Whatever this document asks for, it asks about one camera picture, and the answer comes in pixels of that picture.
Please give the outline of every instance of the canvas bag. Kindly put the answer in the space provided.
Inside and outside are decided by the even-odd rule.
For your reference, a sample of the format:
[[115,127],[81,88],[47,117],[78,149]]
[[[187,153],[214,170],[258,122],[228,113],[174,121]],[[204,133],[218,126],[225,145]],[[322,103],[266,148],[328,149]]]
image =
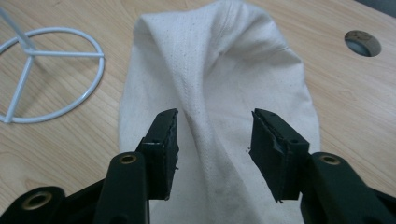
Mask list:
[[251,111],[277,113],[319,151],[304,65],[275,22],[243,1],[142,15],[120,102],[120,151],[135,150],[155,116],[177,108],[178,170],[151,223],[303,223],[276,203],[248,155]]

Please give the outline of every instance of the table surface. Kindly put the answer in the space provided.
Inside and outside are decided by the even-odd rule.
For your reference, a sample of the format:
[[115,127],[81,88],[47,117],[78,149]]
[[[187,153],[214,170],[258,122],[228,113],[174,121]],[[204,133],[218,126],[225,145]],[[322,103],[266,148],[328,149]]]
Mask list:
[[[67,195],[102,179],[118,149],[118,113],[141,14],[194,9],[209,0],[2,0],[24,31],[73,27],[92,35],[106,55],[98,88],[66,115],[37,124],[0,123],[0,214],[29,189],[59,186]],[[396,196],[396,19],[348,0],[254,0],[303,58],[320,121],[322,150],[345,158],[372,188]],[[0,20],[0,43],[14,36]],[[344,36],[374,35],[375,57],[352,52]],[[33,37],[39,49],[92,50],[71,35]],[[0,57],[0,113],[5,115],[26,57],[13,47]],[[40,58],[16,114],[59,109],[91,84],[97,60]]]

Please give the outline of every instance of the round hole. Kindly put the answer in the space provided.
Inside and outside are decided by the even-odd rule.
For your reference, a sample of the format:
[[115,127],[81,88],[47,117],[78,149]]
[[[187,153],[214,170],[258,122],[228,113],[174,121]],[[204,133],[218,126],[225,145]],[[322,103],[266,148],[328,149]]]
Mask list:
[[52,198],[52,194],[47,191],[40,191],[34,195],[27,198],[23,204],[22,208],[24,210],[35,210],[47,204]]
[[381,52],[381,44],[373,36],[363,31],[350,31],[344,37],[346,45],[355,53],[374,57]]
[[120,163],[122,164],[129,164],[137,160],[135,155],[125,155],[120,158]]
[[324,161],[324,162],[330,164],[330,165],[338,165],[338,164],[341,163],[337,158],[335,158],[335,157],[333,157],[333,156],[329,156],[329,155],[321,156],[320,159],[321,159],[322,161]]

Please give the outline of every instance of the white wire frame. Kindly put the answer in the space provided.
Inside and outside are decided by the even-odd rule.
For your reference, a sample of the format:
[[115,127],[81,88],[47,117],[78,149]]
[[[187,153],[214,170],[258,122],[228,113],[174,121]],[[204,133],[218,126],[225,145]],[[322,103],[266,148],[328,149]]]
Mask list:
[[[14,29],[15,33],[17,34],[16,37],[9,39],[6,43],[0,46],[0,55],[10,47],[14,46],[17,43],[20,43],[24,52],[28,56],[25,66],[23,67],[17,88],[14,92],[11,103],[8,107],[7,113],[5,116],[0,115],[0,121],[4,123],[11,123],[11,122],[37,123],[49,119],[55,119],[71,111],[72,109],[76,108],[93,93],[93,91],[96,89],[97,85],[99,84],[105,69],[105,55],[102,52],[102,49],[99,46],[99,44],[90,35],[87,35],[79,30],[67,28],[67,27],[47,27],[47,28],[36,29],[33,31],[29,31],[27,33],[23,33],[21,29],[18,27],[18,25],[8,16],[8,14],[2,8],[0,8],[0,16],[3,17],[3,19]],[[29,37],[35,35],[43,35],[47,33],[68,33],[72,35],[79,35],[85,38],[86,40],[88,40],[93,45],[96,52],[36,50],[34,43],[29,39]],[[73,101],[71,104],[67,105],[66,107],[48,113],[46,115],[37,116],[37,117],[30,117],[30,118],[14,117],[15,110],[17,109],[18,102],[21,99],[23,88],[25,86],[26,80],[30,73],[30,69],[32,67],[32,64],[34,63],[36,56],[98,58],[99,59],[98,70],[91,86],[81,96],[79,96],[75,101]]]

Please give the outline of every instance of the brass insert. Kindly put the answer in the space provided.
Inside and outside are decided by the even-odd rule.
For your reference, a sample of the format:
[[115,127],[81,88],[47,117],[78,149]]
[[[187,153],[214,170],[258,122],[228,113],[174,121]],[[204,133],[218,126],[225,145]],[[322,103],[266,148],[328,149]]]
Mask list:
[[136,155],[125,155],[120,158],[120,163],[122,164],[129,164],[135,162],[137,160]]
[[340,160],[331,155],[323,155],[320,157],[320,160],[330,165],[339,165],[341,163]]
[[48,191],[39,191],[38,193],[31,195],[27,198],[22,208],[24,210],[35,210],[47,204],[52,199],[52,194]]

